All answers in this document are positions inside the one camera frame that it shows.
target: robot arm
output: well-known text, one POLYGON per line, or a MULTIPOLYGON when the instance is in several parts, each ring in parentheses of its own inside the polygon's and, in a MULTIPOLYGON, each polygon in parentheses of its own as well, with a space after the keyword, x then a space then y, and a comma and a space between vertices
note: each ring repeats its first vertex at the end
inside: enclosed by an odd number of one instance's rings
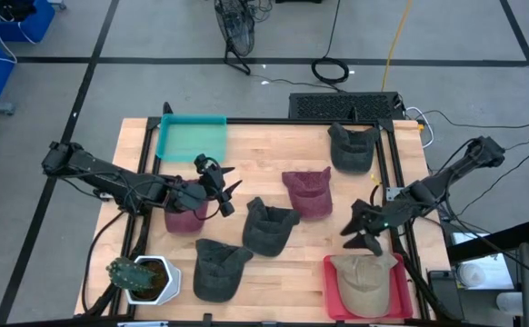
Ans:
POLYGON ((352 220, 341 232, 341 235, 356 233, 356 236, 344 247, 367 248, 381 255, 376 237, 382 231, 429 214, 444 201, 450 185, 474 169, 499 166, 503 163, 503 154, 504 149, 492 138, 481 136, 468 144, 462 159, 433 176, 406 186, 384 207, 357 200, 352 205, 352 220))
POLYGON ((221 168, 218 162, 203 154, 194 161, 201 175, 197 183, 185 182, 180 176, 133 173, 85 151, 80 144, 52 142, 42 162, 49 177, 78 178, 102 193, 111 194, 120 208, 139 214, 148 207, 164 208, 170 213, 198 209, 204 201, 217 200, 226 217, 235 211, 229 202, 239 181, 224 190, 223 175, 234 168, 221 168))

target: beige cap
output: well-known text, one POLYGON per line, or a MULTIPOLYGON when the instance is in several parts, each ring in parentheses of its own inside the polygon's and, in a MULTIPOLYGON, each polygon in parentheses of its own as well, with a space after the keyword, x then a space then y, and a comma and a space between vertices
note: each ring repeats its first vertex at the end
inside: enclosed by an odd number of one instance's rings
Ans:
POLYGON ((390 253, 334 255, 337 285, 345 308, 360 317, 378 318, 390 309, 390 269, 398 261, 390 253))

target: wooden table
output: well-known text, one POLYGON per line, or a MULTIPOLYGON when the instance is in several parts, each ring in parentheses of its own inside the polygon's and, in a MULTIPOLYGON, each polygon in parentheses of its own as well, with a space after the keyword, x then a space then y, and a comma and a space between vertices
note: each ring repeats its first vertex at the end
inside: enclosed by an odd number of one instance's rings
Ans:
MULTIPOLYGON (((124 119, 113 163, 133 171, 137 170, 146 119, 124 119)), ((351 204, 360 198, 368 201, 375 186, 373 174, 380 178, 377 155, 369 173, 346 175, 337 172, 329 156, 327 125, 290 124, 229 124, 226 160, 222 166, 236 169, 225 176, 230 185, 243 180, 235 190, 235 213, 227 218, 220 215, 205 223, 196 236, 170 234, 165 229, 164 212, 154 209, 146 253, 163 255, 182 270, 182 291, 172 301, 162 306, 139 306, 135 318, 141 320, 201 321, 210 312, 215 321, 229 322, 332 322, 326 313, 323 296, 321 261, 328 254, 369 253, 367 250, 345 250, 343 243, 350 237, 339 232, 351 219, 351 204), (301 222, 291 234, 283 252, 275 258, 255 255, 245 266, 238 292, 227 303, 203 302, 193 292, 193 275, 196 258, 195 240, 214 239, 220 242, 242 244, 242 230, 247 214, 246 203, 261 196, 266 205, 290 208, 289 197, 281 181, 284 171, 321 171, 332 166, 331 191, 334 202, 332 215, 320 222, 301 222)), ((416 122, 395 121, 395 138, 406 184, 427 176, 424 152, 416 122)), ((346 126, 364 130, 363 126, 346 126)), ((155 153, 157 129, 151 143, 150 154, 155 153)), ((395 185, 387 136, 383 133, 384 152, 390 183, 395 185)), ((151 172, 153 156, 147 163, 151 172)), ((160 173, 180 174, 185 179, 197 175, 191 163, 162 163, 160 173)), ((381 202, 381 192, 375 201, 381 202)), ((210 203, 212 213, 217 204, 210 203)), ((95 232, 117 214, 115 203, 103 203, 95 232)), ((438 221, 435 214, 430 219, 438 221)), ((112 225, 99 239, 93 252, 89 274, 88 306, 93 305, 107 287, 109 279, 105 267, 121 252, 126 218, 112 225)), ((448 270, 450 265, 444 246, 442 231, 435 223, 416 220, 414 234, 423 276, 428 270, 448 270)), ((388 232, 382 233, 380 243, 390 248, 388 232)), ((419 317, 414 284, 409 282, 414 317, 419 317)), ((125 312, 125 297, 119 312, 125 312)), ((82 311, 80 299, 76 312, 82 311)))

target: succulent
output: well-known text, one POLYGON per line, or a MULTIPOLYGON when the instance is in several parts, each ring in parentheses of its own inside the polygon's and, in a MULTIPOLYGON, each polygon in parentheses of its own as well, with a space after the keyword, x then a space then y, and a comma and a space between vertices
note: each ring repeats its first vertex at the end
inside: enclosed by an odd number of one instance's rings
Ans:
POLYGON ((152 278, 155 273, 125 257, 113 260, 106 270, 111 282, 124 290, 140 292, 153 288, 152 278))

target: teal tray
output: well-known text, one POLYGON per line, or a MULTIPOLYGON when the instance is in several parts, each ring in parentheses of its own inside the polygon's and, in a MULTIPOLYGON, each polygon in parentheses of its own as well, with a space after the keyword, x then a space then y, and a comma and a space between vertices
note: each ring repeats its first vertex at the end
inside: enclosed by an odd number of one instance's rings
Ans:
POLYGON ((204 154, 221 163, 226 155, 226 117, 164 114, 155 154, 173 163, 192 163, 204 154))

